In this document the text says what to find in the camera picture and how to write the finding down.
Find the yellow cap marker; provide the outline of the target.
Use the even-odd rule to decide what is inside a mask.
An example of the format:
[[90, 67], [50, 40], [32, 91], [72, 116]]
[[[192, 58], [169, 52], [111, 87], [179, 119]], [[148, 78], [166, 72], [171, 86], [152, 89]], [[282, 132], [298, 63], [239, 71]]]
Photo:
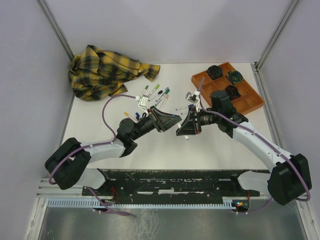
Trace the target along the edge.
[[134, 119], [128, 112], [124, 112], [124, 114], [126, 115], [127, 118], [131, 119], [132, 121], [134, 121], [135, 123], [137, 122], [136, 119]]

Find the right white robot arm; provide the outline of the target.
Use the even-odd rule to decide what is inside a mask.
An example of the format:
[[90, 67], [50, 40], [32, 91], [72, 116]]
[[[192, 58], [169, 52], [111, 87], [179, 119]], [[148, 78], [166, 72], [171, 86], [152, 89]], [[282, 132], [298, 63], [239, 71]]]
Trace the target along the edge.
[[312, 182], [306, 157], [300, 153], [293, 155], [267, 140], [236, 110], [226, 91], [210, 94], [211, 108], [203, 107], [199, 90], [188, 92], [185, 98], [191, 104], [176, 131], [177, 136], [198, 135], [203, 126], [216, 124], [220, 131], [249, 149], [269, 171], [247, 170], [236, 175], [229, 183], [231, 193], [236, 196], [247, 190], [265, 193], [282, 206], [293, 200], [308, 202], [311, 199]]

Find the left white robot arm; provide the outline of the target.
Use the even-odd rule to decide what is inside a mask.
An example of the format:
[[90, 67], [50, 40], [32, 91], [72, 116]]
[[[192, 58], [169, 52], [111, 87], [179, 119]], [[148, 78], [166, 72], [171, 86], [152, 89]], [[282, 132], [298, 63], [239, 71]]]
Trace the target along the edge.
[[61, 190], [80, 185], [93, 188], [99, 195], [106, 195], [111, 183], [98, 169], [88, 168], [88, 164], [126, 157], [137, 147], [136, 139], [153, 130], [165, 132], [181, 120], [178, 115], [162, 112], [152, 106], [147, 110], [146, 117], [138, 122], [124, 118], [119, 123], [115, 139], [83, 143], [71, 137], [44, 164], [50, 174], [49, 182], [57, 184]]

